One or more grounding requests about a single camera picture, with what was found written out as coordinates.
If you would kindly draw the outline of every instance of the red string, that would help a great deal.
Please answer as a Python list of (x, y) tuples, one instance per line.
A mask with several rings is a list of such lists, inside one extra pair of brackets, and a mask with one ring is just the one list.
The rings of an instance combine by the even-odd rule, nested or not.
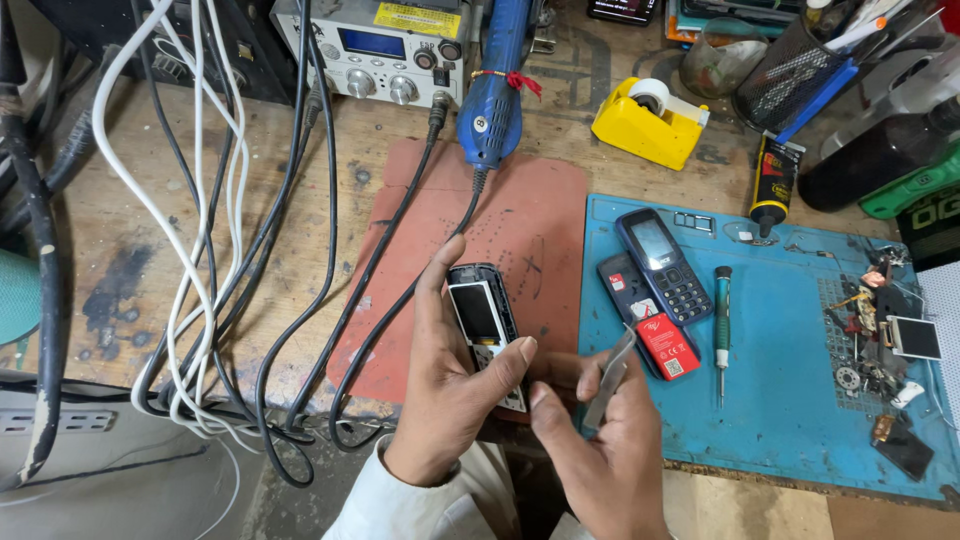
[[(502, 75), (503, 74), (502, 72), (496, 72), (489, 69), (481, 70), (481, 73), (485, 75)], [(537, 95), (537, 99), (539, 99), (540, 101), (543, 101), (543, 98), (540, 97), (540, 92), (543, 90), (543, 86), (538, 85), (537, 81), (534, 81), (529, 77), (524, 77), (523, 74), (520, 73), (519, 71), (511, 71), (510, 73), (507, 74), (507, 84), (513, 88), (516, 88), (517, 90), (521, 90), (523, 89), (524, 86), (527, 86), (528, 88), (530, 88), (530, 91), (532, 91), (534, 94)]]

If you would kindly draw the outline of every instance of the qr code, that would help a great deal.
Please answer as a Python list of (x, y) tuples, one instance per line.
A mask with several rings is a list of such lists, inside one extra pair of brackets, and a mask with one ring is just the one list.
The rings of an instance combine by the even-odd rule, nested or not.
[(680, 366), (680, 362), (677, 361), (676, 358), (664, 362), (663, 367), (666, 368), (666, 372), (670, 374), (670, 377), (677, 377), (684, 372), (684, 368)]

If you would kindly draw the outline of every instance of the glue tube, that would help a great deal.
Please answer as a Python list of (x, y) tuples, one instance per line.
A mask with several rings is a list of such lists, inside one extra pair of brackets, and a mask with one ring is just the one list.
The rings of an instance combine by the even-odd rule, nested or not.
[(767, 135), (760, 139), (750, 219), (759, 224), (761, 238), (769, 236), (773, 226), (786, 219), (804, 152), (803, 146), (792, 142), (779, 144)]

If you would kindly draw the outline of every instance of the screwdriver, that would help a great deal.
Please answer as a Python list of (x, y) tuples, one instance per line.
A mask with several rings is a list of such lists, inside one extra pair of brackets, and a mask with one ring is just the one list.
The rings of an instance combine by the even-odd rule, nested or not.
[(727, 356), (730, 355), (730, 276), (733, 269), (730, 266), (717, 266), (717, 296), (716, 311), (713, 320), (713, 348), (716, 350), (716, 366), (720, 370), (720, 408), (723, 408), (724, 371), (729, 365)]

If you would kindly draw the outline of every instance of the red heat-resistant mat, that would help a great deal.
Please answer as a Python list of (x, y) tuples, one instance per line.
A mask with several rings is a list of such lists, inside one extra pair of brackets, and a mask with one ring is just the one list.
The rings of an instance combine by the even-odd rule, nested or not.
[[(356, 287), (417, 169), (424, 141), (402, 139), (390, 147), (384, 187), (373, 201), (350, 291)], [(459, 145), (438, 143), (420, 188), (400, 221), (364, 294), (369, 302), (350, 317), (327, 369), (343, 380), (352, 357), (460, 223), (470, 201), (472, 168)], [(587, 182), (564, 161), (513, 155), (487, 179), (465, 236), (465, 262), (492, 262), (503, 274), (520, 336), (532, 335), (543, 351), (577, 350), (580, 279), (584, 253)], [(349, 394), (403, 403), (407, 387), (413, 302), (383, 332)]]

